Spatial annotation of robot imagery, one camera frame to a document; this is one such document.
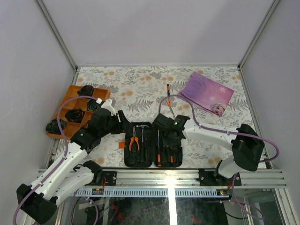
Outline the small precision screwdriver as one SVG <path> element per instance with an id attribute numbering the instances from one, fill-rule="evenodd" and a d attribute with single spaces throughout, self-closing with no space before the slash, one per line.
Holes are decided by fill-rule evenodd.
<path id="1" fill-rule="evenodd" d="M 170 96 L 170 84 L 167 84 L 167 96 Z"/>

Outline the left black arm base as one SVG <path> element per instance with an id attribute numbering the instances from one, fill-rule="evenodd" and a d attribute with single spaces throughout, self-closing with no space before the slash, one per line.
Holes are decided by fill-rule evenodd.
<path id="1" fill-rule="evenodd" d="M 97 172 L 92 181 L 91 185 L 98 186 L 115 186 L 117 181 L 117 172 L 116 171 L 101 171 Z"/>

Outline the orange metal file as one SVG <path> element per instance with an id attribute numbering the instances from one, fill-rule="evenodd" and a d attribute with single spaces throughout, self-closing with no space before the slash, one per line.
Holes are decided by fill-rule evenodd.
<path id="1" fill-rule="evenodd" d="M 171 112 L 171 114 L 172 114 L 173 118 L 175 119 L 175 118 L 176 118 L 176 116 L 175 116 L 175 114 L 174 114 L 174 112 L 173 112 L 173 110 L 172 110 L 172 106 L 171 106 L 171 103 L 170 103 L 170 101 L 169 101 L 169 100 L 167 100 L 167 104 L 168 104 L 168 107 L 169 107 L 169 109 L 170 109 L 170 112 Z"/>

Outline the black plastic tool case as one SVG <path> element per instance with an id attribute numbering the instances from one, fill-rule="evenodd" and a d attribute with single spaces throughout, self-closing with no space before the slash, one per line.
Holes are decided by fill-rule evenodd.
<path id="1" fill-rule="evenodd" d="M 142 130 L 137 125 L 148 125 L 144 129 L 144 142 L 142 142 Z M 129 151 L 130 138 L 132 137 L 133 126 L 136 128 L 136 136 L 139 138 L 140 150 Z M 124 164 L 131 168 L 148 168 L 154 164 L 158 168 L 176 168 L 183 162 L 183 147 L 181 141 L 177 145 L 165 145 L 160 137 L 162 166 L 157 166 L 158 130 L 150 122 L 133 122 L 132 128 L 125 133 L 124 141 L 119 147 L 124 150 Z M 173 156 L 173 163 L 170 163 L 170 156 Z"/>

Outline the orange handled pliers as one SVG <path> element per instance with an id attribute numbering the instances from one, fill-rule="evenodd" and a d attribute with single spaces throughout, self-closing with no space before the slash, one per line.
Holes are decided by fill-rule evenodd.
<path id="1" fill-rule="evenodd" d="M 139 138 L 136 136 L 136 128 L 133 126 L 132 137 L 130 138 L 129 151 L 137 152 L 140 150 Z"/>

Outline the black handled screwdriver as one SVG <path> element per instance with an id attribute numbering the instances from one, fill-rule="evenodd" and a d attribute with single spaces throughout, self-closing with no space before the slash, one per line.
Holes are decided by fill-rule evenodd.
<path id="1" fill-rule="evenodd" d="M 157 166 L 162 166 L 161 146 L 160 146 L 160 130 L 157 131 Z"/>

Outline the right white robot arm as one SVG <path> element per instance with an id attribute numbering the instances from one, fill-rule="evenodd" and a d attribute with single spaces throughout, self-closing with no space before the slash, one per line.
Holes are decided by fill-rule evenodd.
<path id="1" fill-rule="evenodd" d="M 232 155 L 221 160 L 214 172 L 214 181 L 226 184 L 239 172 L 255 172 L 261 160 L 265 143 L 247 124 L 238 128 L 197 124 L 188 116 L 178 115 L 175 119 L 159 114 L 153 121 L 154 128 L 162 132 L 165 145 L 187 140 L 210 142 L 231 150 Z"/>

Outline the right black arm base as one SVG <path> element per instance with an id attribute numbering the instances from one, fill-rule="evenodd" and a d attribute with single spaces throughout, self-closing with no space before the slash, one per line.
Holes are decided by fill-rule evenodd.
<path id="1" fill-rule="evenodd" d="M 220 187 L 229 186 L 232 184 L 233 176 L 225 178 L 215 172 L 215 169 L 198 169 L 198 178 L 196 179 L 201 186 L 205 187 Z"/>

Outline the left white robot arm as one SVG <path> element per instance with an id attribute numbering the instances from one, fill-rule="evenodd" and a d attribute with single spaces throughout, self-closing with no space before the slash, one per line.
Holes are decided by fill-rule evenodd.
<path id="1" fill-rule="evenodd" d="M 103 168 L 92 160 L 84 162 L 70 174 L 80 162 L 97 147 L 108 134 L 121 134 L 132 128 L 122 110 L 115 115 L 107 109 L 95 111 L 86 125 L 82 126 L 67 143 L 53 164 L 30 185 L 21 184 L 17 189 L 18 209 L 43 225 L 56 212 L 68 196 L 84 185 L 100 184 L 104 178 Z"/>

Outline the small claw hammer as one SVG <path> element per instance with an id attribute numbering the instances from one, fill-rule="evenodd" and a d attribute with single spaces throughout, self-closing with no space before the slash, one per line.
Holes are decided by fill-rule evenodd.
<path id="1" fill-rule="evenodd" d="M 137 127 L 141 128 L 141 130 L 142 130 L 142 137 L 141 137 L 141 139 L 142 139 L 142 142 L 144 142 L 144 129 L 145 128 L 149 128 L 149 126 L 148 125 L 137 125 Z"/>

